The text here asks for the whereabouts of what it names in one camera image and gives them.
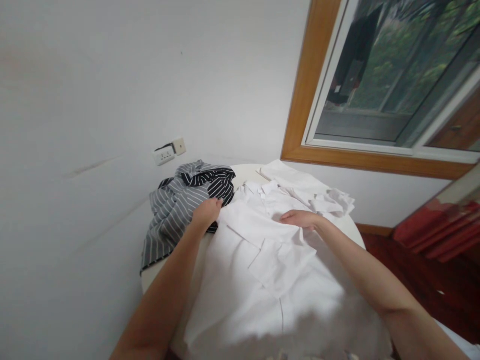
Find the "electrical outlet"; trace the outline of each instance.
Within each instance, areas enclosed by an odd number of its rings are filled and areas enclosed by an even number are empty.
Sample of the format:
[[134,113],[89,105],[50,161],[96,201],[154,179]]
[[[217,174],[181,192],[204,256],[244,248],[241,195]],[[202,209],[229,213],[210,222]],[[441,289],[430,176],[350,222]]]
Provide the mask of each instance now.
[[182,155],[187,151],[187,148],[185,147],[185,141],[183,138],[174,140],[173,148],[175,149],[175,154],[177,155]]
[[157,164],[157,166],[168,163],[170,160],[173,160],[174,158],[175,158],[175,153],[172,145],[162,147],[153,152],[153,159],[155,160],[155,164]]

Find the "gray striped shirt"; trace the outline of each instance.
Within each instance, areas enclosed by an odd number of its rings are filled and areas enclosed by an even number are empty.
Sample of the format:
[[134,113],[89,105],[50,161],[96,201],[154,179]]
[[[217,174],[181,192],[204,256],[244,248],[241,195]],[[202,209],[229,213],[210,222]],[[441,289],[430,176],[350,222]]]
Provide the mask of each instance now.
[[[235,173],[231,167],[199,160],[180,166],[174,177],[165,179],[150,193],[153,220],[143,244],[142,271],[174,251],[201,203],[217,198],[223,199],[223,206],[226,206],[232,201],[233,178]],[[216,229],[214,223],[208,231],[214,233]]]

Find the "round table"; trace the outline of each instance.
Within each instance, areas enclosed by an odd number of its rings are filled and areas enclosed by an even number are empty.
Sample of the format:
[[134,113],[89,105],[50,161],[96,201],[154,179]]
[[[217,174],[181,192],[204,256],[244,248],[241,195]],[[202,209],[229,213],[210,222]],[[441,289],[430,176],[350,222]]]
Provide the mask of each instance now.
[[[245,165],[235,165],[231,168],[235,171],[236,177],[233,179],[233,186],[235,191],[242,186],[246,181],[253,181],[259,183],[261,185],[267,184],[269,181],[261,176],[257,170],[261,168],[262,165],[259,164],[245,164]],[[342,218],[336,218],[334,224],[350,239],[360,245],[362,248],[365,249],[365,243],[360,235],[360,232],[355,225],[354,221],[350,216],[344,216]],[[190,290],[188,293],[188,300],[183,311],[182,318],[178,327],[175,332],[175,336],[171,342],[170,348],[173,352],[180,357],[181,359],[185,358],[185,354],[187,353],[187,344],[184,342],[184,334],[185,328],[187,326],[187,322],[190,317],[190,313],[192,311],[192,307],[195,303],[195,298],[200,290],[200,284],[202,280],[202,273],[204,268],[205,262],[205,254],[207,248],[209,247],[210,241],[212,240],[213,234],[207,233],[200,243],[200,248],[198,251],[198,257],[195,263],[195,270],[193,272],[193,278],[190,284]],[[163,268],[165,263],[168,261],[166,258],[163,261],[158,262],[152,267],[149,267],[147,270],[141,273],[141,287],[143,293],[148,290],[152,282],[154,281],[155,277],[159,273],[159,271]]]

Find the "forearm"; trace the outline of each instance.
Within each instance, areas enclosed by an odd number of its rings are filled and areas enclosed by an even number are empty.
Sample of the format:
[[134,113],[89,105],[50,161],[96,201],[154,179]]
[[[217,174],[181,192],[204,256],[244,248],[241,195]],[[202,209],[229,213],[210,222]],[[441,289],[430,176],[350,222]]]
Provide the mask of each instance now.
[[162,359],[187,302],[200,241],[208,226],[190,224],[124,331],[112,359],[131,349],[154,349]]
[[330,221],[319,216],[315,229],[363,297],[380,315],[403,309],[423,309],[389,269]]
[[315,229],[385,321],[402,359],[467,359],[380,261],[323,217]]

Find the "person's right hand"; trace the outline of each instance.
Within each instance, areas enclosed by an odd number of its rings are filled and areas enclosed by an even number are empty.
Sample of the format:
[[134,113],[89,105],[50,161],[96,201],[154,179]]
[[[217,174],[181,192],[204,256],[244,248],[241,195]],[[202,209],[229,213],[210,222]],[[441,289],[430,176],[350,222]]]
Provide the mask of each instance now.
[[219,218],[223,203],[223,199],[218,200],[216,197],[205,200],[193,212],[191,223],[208,228]]
[[282,224],[295,225],[313,230],[318,224],[320,215],[310,211],[290,210],[280,218]]

